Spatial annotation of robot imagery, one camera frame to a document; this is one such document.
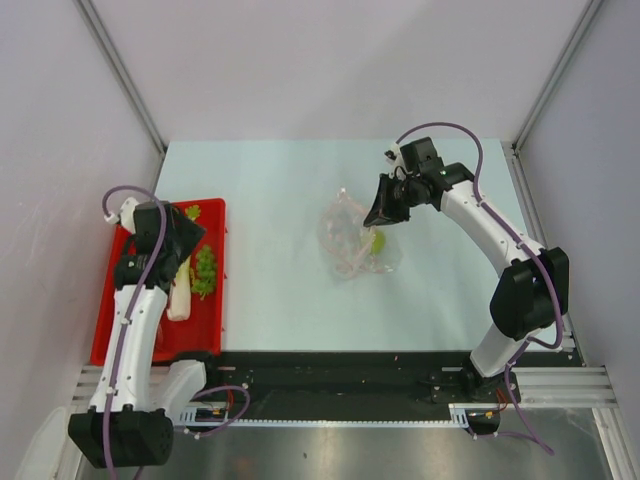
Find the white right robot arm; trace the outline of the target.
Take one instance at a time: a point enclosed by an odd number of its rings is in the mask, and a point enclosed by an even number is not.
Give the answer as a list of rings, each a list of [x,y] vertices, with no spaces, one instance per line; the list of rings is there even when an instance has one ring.
[[[484,401],[537,333],[554,326],[556,336],[563,336],[569,258],[502,217],[481,192],[477,174],[461,163],[445,164],[430,138],[394,146],[385,155],[393,169],[379,178],[365,227],[403,223],[412,208],[431,205],[471,238],[498,276],[489,304],[492,325],[471,351],[460,380],[469,399]]]

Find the clear zip top bag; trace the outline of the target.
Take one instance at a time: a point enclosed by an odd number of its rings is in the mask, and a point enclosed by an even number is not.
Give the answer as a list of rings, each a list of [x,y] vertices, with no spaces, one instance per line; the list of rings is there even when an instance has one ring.
[[[402,253],[395,238],[382,227],[364,228],[367,211],[341,188],[320,216],[317,239],[329,271],[344,280],[363,274],[388,274],[395,271]],[[370,254],[371,230],[381,230],[386,236],[385,249]]]

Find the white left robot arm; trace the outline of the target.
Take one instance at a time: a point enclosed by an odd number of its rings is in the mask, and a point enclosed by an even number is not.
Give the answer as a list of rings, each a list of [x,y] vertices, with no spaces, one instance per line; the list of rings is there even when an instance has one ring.
[[[100,380],[84,413],[71,416],[68,434],[98,469],[167,462],[174,422],[191,395],[207,400],[221,376],[198,360],[179,360],[150,392],[156,333],[180,266],[205,230],[163,201],[123,208],[130,236],[113,269],[114,317]]]

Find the green fake vegetable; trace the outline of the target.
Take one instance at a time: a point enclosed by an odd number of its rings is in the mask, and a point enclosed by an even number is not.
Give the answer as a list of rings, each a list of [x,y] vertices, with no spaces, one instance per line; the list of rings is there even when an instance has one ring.
[[[169,321],[185,321],[191,314],[190,263],[191,257],[188,256],[179,267],[171,286],[166,310]]]

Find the green fake pear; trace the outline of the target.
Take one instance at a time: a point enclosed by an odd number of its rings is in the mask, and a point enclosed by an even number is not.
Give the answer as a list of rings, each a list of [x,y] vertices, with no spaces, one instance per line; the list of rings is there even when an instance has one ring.
[[[370,233],[370,254],[378,255],[385,249],[387,243],[385,233],[381,230],[371,230]]]

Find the green fake grapes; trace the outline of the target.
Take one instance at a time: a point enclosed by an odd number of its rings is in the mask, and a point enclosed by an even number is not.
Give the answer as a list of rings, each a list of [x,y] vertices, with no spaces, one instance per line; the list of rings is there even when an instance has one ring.
[[[201,300],[211,295],[217,286],[218,263],[210,245],[204,245],[195,255],[190,269],[191,292]]]

